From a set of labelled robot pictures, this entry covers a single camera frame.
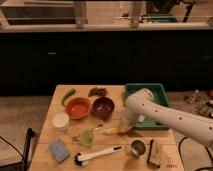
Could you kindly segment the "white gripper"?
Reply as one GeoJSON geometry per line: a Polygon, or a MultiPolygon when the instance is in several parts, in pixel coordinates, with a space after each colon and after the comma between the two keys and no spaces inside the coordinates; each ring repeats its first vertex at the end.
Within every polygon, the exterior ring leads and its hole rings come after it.
{"type": "Polygon", "coordinates": [[[119,132],[122,134],[127,133],[129,129],[132,129],[133,126],[136,124],[138,118],[138,114],[134,113],[128,108],[125,108],[121,112],[120,124],[118,125],[119,132]]]}

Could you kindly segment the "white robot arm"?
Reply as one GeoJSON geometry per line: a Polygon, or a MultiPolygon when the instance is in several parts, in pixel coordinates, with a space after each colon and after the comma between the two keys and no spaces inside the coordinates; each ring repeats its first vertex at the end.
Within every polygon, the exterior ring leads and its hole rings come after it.
{"type": "Polygon", "coordinates": [[[122,133],[131,130],[138,118],[143,116],[213,149],[212,119],[156,104],[153,99],[153,93],[147,88],[140,89],[126,98],[119,123],[122,133]]]}

